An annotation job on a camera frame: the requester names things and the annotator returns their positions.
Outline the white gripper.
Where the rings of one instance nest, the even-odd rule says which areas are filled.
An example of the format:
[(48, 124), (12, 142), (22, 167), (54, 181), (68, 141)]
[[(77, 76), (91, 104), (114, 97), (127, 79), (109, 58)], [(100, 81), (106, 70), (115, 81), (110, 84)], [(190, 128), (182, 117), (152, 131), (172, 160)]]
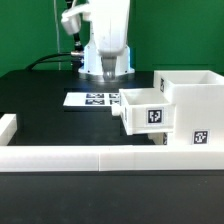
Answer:
[(79, 77), (88, 80), (127, 80), (131, 77), (130, 48), (127, 44), (130, 0), (87, 0), (72, 3), (62, 13), (68, 35), (77, 34), (81, 20), (90, 23), (90, 40), (84, 47)]

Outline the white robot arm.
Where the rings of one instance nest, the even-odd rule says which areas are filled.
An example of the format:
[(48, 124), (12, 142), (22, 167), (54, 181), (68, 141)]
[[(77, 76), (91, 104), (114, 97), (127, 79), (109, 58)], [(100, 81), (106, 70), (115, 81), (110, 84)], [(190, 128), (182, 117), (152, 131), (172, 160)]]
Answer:
[(127, 44), (130, 0), (86, 0), (62, 13), (61, 23), (68, 35), (78, 34), (81, 20), (90, 23), (90, 40), (84, 47), (84, 63), (79, 77), (98, 82), (128, 79), (135, 70), (130, 65)]

